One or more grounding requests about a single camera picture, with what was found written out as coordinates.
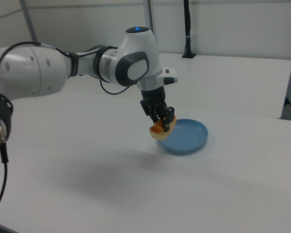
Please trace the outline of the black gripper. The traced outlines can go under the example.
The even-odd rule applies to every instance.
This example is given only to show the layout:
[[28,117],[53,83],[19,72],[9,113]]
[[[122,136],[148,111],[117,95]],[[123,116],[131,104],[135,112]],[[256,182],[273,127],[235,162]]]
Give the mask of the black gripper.
[[162,126],[165,132],[173,130],[176,124],[175,109],[167,107],[165,102],[165,89],[159,87],[150,91],[141,91],[142,100],[140,104],[147,116],[149,116],[153,123],[159,119],[162,120]]

